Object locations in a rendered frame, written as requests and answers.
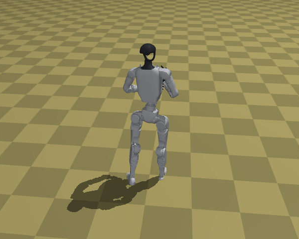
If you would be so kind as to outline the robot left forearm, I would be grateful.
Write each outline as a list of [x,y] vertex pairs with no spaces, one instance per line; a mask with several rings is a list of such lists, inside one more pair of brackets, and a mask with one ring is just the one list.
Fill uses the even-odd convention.
[[137,85],[132,85],[131,84],[131,87],[132,87],[132,93],[134,93],[134,92],[138,92],[138,89],[137,89]]

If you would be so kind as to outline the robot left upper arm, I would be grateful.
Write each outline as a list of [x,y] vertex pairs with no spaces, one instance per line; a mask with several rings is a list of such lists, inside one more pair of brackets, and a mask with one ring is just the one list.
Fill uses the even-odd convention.
[[123,89],[126,93],[130,93],[132,92],[132,87],[131,87],[131,84],[133,83],[136,75],[136,69],[137,67],[133,67],[129,72],[128,72],[128,75],[126,77],[126,80],[125,80],[125,83],[124,83],[124,86],[123,86]]

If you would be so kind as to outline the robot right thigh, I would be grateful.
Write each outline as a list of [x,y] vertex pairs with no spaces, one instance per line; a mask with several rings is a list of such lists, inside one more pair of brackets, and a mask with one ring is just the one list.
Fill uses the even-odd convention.
[[157,115],[155,118],[155,123],[158,133],[158,147],[156,148],[156,155],[162,157],[163,148],[166,148],[168,129],[169,129],[169,120],[166,116]]

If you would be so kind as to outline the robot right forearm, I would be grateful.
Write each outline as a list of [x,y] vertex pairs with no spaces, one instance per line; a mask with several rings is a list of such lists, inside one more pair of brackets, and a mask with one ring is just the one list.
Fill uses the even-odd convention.
[[[164,88],[167,90],[167,92],[169,92],[170,91],[170,89],[168,88],[168,86],[167,86],[167,84],[166,84],[166,82],[164,81],[163,82],[163,84],[164,84]],[[177,89],[176,89],[177,90]],[[177,90],[177,92],[178,92],[178,90]]]

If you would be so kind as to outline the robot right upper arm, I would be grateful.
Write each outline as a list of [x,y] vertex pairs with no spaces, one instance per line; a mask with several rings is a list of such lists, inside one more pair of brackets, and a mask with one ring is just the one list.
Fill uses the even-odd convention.
[[173,80],[171,71],[167,68],[160,68],[159,74],[160,74],[161,78],[165,80],[168,88],[170,89],[170,91],[168,92],[170,97],[174,98],[174,97],[178,96],[178,92],[176,90],[175,82]]

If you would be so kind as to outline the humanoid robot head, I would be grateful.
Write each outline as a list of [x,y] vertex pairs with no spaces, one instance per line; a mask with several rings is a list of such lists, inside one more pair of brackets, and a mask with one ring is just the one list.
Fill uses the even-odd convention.
[[[155,58],[155,51],[156,47],[150,43],[146,43],[141,46],[140,48],[140,53],[143,54],[145,58],[145,64],[141,67],[142,70],[151,70],[154,69],[155,67],[152,65],[152,61]],[[146,55],[150,55],[150,53],[153,53],[153,58],[149,60]]]

